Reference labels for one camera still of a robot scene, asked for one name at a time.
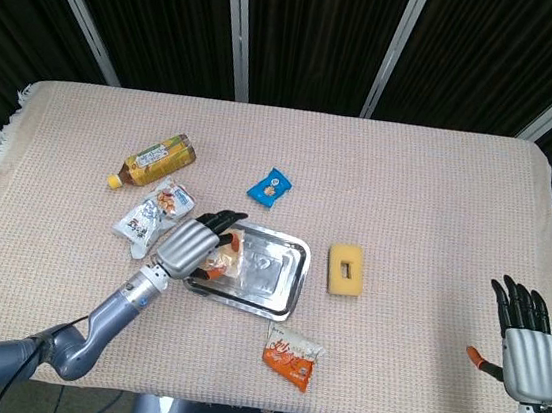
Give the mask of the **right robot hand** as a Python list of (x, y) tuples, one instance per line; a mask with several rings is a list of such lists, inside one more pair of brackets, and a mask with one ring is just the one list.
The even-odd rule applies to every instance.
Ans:
[(518, 403), (552, 405), (552, 332), (549, 311), (538, 291), (527, 289), (505, 275), (492, 280), (502, 343), (502, 364), (466, 348), (475, 367), (503, 383)]

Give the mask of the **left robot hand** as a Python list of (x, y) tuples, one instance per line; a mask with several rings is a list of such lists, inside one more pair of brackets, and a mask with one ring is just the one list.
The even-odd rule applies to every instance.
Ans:
[(227, 230), (248, 214), (232, 210), (190, 218), (172, 230), (153, 255), (153, 262), (174, 280), (192, 276), (214, 250), (233, 241)]

